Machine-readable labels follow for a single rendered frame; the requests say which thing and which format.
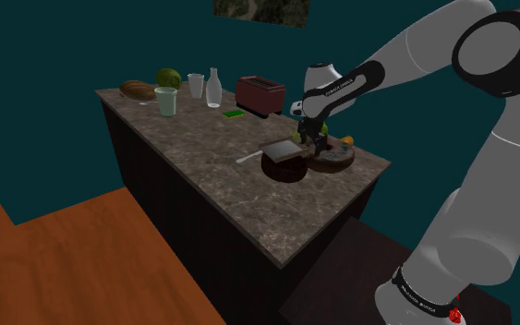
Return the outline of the green fruit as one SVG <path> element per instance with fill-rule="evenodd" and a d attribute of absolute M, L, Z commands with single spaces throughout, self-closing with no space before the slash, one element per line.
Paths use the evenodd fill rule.
<path fill-rule="evenodd" d="M 328 135 L 328 127 L 325 123 L 322 124 L 320 132 L 324 136 Z M 297 143 L 301 142 L 301 136 L 300 136 L 299 132 L 297 131 L 297 129 L 295 129 L 294 132 L 292 133 L 292 139 L 293 139 L 293 141 L 295 141 Z"/>

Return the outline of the chocolate donut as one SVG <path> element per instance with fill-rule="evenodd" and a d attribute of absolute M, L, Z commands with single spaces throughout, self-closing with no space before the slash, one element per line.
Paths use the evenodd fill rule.
<path fill-rule="evenodd" d="M 338 138 L 329 136 L 326 149 L 318 155 L 311 151 L 306 160 L 309 169 L 326 174 L 335 174 L 348 168 L 355 159 L 353 148 Z"/>

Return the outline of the grey square plate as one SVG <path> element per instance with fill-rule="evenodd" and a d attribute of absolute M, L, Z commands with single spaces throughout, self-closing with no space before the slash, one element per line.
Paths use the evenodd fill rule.
<path fill-rule="evenodd" d="M 275 163 L 295 157 L 308 157 L 309 147 L 297 144 L 290 138 L 279 139 L 259 145 L 259 149 Z"/>

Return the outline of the dark brown bowl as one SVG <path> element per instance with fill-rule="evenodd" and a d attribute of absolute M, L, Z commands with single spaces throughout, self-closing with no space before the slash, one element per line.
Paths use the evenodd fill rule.
<path fill-rule="evenodd" d="M 297 156 L 282 162 L 274 162 L 265 153 L 261 155 L 261 170 L 270 179 L 282 183 L 295 183 L 305 177 L 308 171 L 306 160 Z"/>

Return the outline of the red toaster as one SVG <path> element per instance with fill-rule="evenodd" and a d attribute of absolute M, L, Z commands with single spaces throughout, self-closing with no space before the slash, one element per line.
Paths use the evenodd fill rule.
<path fill-rule="evenodd" d="M 236 105 L 262 118 L 281 114 L 284 98 L 284 84 L 259 76 L 241 77 L 236 82 Z"/>

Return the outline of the clear glass bottle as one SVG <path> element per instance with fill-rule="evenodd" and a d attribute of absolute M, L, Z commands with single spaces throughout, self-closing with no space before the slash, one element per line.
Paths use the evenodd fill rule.
<path fill-rule="evenodd" d="M 210 68 L 210 77 L 206 83 L 206 102 L 211 108 L 218 108 L 222 103 L 223 88 L 218 78 L 216 67 Z"/>

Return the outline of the white cup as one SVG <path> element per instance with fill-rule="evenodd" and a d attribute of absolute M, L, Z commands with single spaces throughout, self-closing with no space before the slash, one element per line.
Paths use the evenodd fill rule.
<path fill-rule="evenodd" d="M 204 76 L 202 74 L 191 73 L 187 75 L 190 94 L 194 99 L 199 99 L 203 92 Z"/>

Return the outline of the dark robot stand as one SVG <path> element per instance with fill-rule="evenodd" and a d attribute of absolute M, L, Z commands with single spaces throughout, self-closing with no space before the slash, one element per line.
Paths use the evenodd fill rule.
<path fill-rule="evenodd" d="M 280 309 L 291 325 L 385 325 L 376 288 L 411 250 L 350 218 Z"/>

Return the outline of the pale green cup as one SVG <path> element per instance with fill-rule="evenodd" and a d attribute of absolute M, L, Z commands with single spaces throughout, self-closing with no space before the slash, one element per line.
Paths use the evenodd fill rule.
<path fill-rule="evenodd" d="M 176 114 L 177 89 L 172 87 L 158 87 L 154 90 L 163 117 L 173 117 Z"/>

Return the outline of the dark counter cabinet marble top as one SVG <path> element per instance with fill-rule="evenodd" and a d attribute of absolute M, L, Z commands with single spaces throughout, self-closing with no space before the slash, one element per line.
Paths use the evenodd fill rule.
<path fill-rule="evenodd" d="M 296 122 L 287 116 L 228 119 L 232 94 L 212 109 L 188 89 L 170 118 L 116 89 L 98 97 L 127 189 L 226 325 L 287 325 L 284 301 L 365 209 L 389 165 L 356 150 L 338 174 L 279 183 L 262 172 L 259 156 L 236 160 L 290 135 Z"/>

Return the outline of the green melon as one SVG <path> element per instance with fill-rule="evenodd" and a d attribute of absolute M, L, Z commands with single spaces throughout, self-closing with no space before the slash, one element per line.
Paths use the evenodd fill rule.
<path fill-rule="evenodd" d="M 181 75 L 172 68 L 162 68 L 156 74 L 156 82 L 160 87 L 175 88 L 182 86 Z"/>

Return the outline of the brown bread loaf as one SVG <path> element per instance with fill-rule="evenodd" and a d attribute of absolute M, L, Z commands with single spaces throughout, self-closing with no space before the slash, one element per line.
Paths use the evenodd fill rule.
<path fill-rule="evenodd" d="M 122 94 L 133 100 L 151 101 L 156 98 L 154 87 L 140 80 L 125 81 L 119 89 Z"/>

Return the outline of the wall picture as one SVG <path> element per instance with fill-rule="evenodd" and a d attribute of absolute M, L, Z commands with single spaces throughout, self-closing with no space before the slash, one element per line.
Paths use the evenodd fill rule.
<path fill-rule="evenodd" d="M 214 16 L 304 29 L 311 0 L 212 0 Z"/>

